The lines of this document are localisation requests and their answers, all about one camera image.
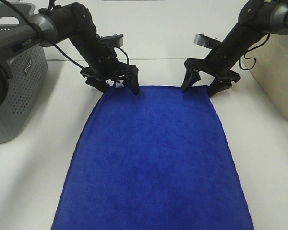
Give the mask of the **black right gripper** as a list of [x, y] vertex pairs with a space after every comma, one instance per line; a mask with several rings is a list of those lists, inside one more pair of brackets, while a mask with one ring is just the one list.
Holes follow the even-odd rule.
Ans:
[[238, 73], [231, 70], [238, 59], [223, 49], [221, 45], [212, 48], [204, 59], [187, 58], [184, 62], [186, 73], [181, 86], [182, 92], [186, 93], [196, 82], [201, 80], [200, 71], [215, 77], [207, 88], [209, 97], [231, 88], [232, 80], [237, 83], [241, 79]]

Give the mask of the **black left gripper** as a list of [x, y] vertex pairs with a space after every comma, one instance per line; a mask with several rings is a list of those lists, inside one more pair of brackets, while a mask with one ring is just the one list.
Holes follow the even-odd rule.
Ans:
[[[105, 80], [123, 79], [126, 81], [126, 87], [134, 95], [138, 95], [140, 92], [138, 69], [136, 66], [130, 64], [130, 59], [126, 51], [120, 47], [112, 47], [110, 45], [104, 45], [104, 48], [106, 51], [105, 55], [93, 61], [91, 66], [81, 70], [80, 74], [83, 77], [87, 77], [85, 83], [105, 93], [108, 90], [108, 83]], [[126, 63], [120, 62], [117, 59], [115, 48], [125, 55]]]

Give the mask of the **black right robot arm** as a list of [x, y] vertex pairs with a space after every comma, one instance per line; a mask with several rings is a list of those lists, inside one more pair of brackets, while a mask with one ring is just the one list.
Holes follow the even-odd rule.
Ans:
[[248, 1], [223, 41], [197, 34], [195, 44], [209, 48], [210, 52], [204, 59], [186, 59], [182, 92], [186, 93], [201, 79], [200, 72], [214, 77], [207, 89], [209, 96], [229, 89], [232, 82], [240, 80], [240, 75], [232, 71], [232, 67], [253, 50], [253, 44], [271, 34], [288, 35], [288, 0]]

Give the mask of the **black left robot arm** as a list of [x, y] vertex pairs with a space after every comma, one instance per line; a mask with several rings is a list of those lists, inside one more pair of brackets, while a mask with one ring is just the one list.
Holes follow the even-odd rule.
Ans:
[[9, 80], [13, 78], [10, 61], [30, 48], [56, 46], [69, 39], [88, 67], [82, 67], [80, 74], [86, 84], [101, 92], [109, 88], [107, 80], [123, 81], [134, 95], [138, 95], [138, 68], [128, 62], [119, 62], [115, 48], [123, 45], [123, 35], [100, 37], [88, 8], [80, 3], [65, 6], [49, 1], [47, 8], [26, 18], [11, 3], [1, 0], [0, 7], [7, 6], [25, 22], [0, 32], [0, 105], [8, 94]]

